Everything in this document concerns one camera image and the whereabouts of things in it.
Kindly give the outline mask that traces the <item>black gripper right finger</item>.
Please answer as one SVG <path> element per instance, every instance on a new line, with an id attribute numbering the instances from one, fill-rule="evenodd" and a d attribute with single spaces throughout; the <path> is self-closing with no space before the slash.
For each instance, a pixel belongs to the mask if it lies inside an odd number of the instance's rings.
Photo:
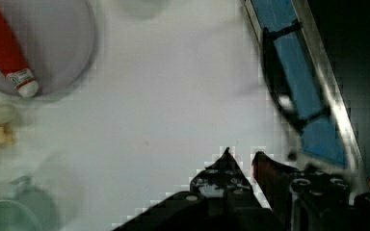
<path id="1" fill-rule="evenodd" d="M 252 176 L 264 193 L 275 216 L 282 225 L 289 225 L 291 219 L 290 184 L 295 167 L 279 163 L 262 151 L 255 153 L 252 160 Z"/>

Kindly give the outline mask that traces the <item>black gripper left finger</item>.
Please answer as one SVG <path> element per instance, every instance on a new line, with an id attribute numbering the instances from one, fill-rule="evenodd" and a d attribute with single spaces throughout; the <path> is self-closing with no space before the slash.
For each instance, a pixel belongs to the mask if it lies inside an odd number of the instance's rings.
<path id="1" fill-rule="evenodd" d="M 254 207 L 251 183 L 227 147 L 210 166 L 190 183 L 189 201 L 207 209 Z"/>

